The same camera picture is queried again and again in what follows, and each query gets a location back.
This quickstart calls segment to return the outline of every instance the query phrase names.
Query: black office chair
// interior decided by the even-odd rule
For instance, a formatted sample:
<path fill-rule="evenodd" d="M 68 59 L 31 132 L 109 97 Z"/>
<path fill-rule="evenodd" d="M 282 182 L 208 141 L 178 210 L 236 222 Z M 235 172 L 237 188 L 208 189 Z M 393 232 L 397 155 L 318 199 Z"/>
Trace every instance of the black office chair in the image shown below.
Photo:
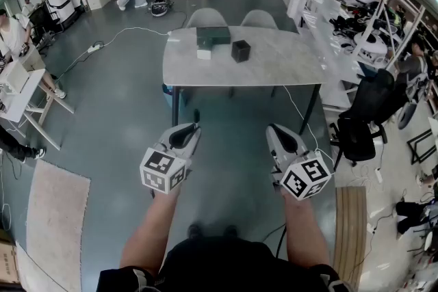
<path fill-rule="evenodd" d="M 356 162 L 375 158 L 375 137 L 382 137 L 383 143 L 387 143 L 381 124 L 376 124 L 379 131 L 373 134 L 368 125 L 375 122 L 379 109 L 393 90 L 394 77 L 386 70 L 378 70 L 376 76 L 362 79 L 352 107 L 339 115 L 337 126 L 330 124 L 335 130 L 331 145 L 339 147 L 335 170 L 343 154 L 352 161 L 353 166 Z"/>

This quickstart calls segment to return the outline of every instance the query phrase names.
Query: power strip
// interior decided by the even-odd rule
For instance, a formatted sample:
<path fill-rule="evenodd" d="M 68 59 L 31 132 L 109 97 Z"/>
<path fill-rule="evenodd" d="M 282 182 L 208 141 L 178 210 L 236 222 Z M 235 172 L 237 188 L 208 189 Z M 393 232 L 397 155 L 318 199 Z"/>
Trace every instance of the power strip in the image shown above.
<path fill-rule="evenodd" d="M 97 44 L 97 45 L 94 45 L 94 46 L 92 45 L 91 47 L 88 48 L 87 52 L 88 52 L 89 54 L 91 54 L 91 53 L 93 53 L 93 52 L 95 52 L 95 51 L 98 51 L 98 50 L 101 49 L 101 48 L 103 48 L 103 46 L 100 45 L 100 44 Z"/>

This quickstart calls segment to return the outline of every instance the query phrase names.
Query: black strap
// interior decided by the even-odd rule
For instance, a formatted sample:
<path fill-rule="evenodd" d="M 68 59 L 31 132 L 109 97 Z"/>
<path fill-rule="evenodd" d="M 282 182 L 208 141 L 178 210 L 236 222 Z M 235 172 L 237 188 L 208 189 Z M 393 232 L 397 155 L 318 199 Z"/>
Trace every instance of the black strap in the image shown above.
<path fill-rule="evenodd" d="M 67 0 L 65 3 L 63 3 L 62 5 L 56 6 L 56 5 L 51 5 L 49 3 L 49 1 L 47 1 L 47 3 L 49 4 L 49 6 L 53 9 L 62 9 L 65 8 L 67 6 L 68 3 L 70 3 L 70 0 Z"/>

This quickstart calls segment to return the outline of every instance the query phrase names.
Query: forearm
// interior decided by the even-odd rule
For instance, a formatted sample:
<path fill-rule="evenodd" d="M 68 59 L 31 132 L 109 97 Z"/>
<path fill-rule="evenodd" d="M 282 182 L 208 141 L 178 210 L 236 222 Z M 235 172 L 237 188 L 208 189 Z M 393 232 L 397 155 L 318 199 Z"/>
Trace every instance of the forearm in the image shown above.
<path fill-rule="evenodd" d="M 330 265 L 329 250 L 316 222 L 310 200 L 297 201 L 290 194 L 283 197 L 289 262 L 302 267 Z"/>
<path fill-rule="evenodd" d="M 25 43 L 29 44 L 30 41 L 30 32 L 32 31 L 32 28 L 30 25 L 26 27 L 26 34 L 25 34 Z"/>
<path fill-rule="evenodd" d="M 177 206 L 177 193 L 157 193 L 137 228 L 123 249 L 120 267 L 136 266 L 157 277 L 162 266 L 170 225 Z"/>

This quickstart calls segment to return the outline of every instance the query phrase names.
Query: black cube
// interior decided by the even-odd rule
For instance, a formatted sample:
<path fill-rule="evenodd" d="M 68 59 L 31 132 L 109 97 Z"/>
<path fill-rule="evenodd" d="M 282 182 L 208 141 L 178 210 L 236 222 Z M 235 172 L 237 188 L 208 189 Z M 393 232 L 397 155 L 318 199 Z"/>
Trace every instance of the black cube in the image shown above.
<path fill-rule="evenodd" d="M 233 42 L 231 56 L 237 63 L 247 61 L 250 50 L 251 47 L 245 40 L 239 40 L 238 42 Z"/>

